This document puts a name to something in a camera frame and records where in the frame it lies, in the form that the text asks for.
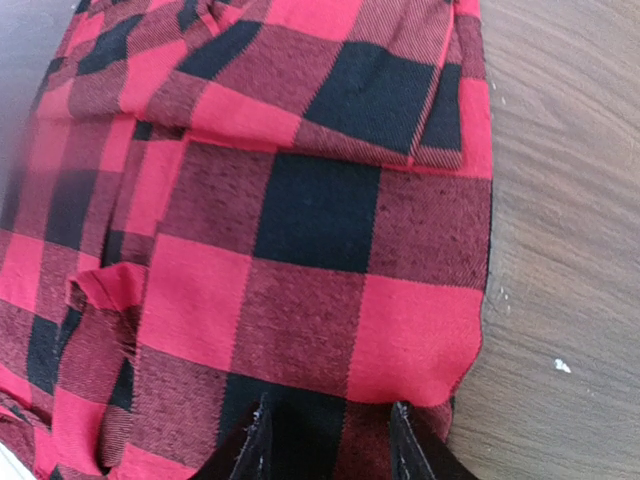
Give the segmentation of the red black plaid shirt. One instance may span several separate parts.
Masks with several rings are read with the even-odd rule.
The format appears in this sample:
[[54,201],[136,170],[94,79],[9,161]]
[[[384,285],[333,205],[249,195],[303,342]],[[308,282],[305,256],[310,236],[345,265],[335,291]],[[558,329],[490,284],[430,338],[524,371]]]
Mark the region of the red black plaid shirt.
[[476,1],[82,1],[1,211],[1,441],[192,479],[263,394],[270,479],[392,479],[482,345]]

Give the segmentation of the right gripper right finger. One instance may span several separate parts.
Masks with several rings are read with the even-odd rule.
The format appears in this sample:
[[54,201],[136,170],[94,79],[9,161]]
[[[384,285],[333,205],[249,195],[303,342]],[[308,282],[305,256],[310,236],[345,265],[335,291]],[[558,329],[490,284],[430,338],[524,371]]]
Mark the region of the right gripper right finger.
[[393,480],[478,480],[409,403],[393,404],[389,428]]

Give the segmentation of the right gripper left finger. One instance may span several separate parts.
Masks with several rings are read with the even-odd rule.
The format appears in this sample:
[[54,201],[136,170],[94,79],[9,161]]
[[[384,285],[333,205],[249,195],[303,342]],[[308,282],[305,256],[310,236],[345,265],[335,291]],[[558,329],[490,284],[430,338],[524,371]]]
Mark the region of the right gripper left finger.
[[192,475],[193,480],[267,480],[271,478],[273,422],[263,394],[253,402],[222,444]]

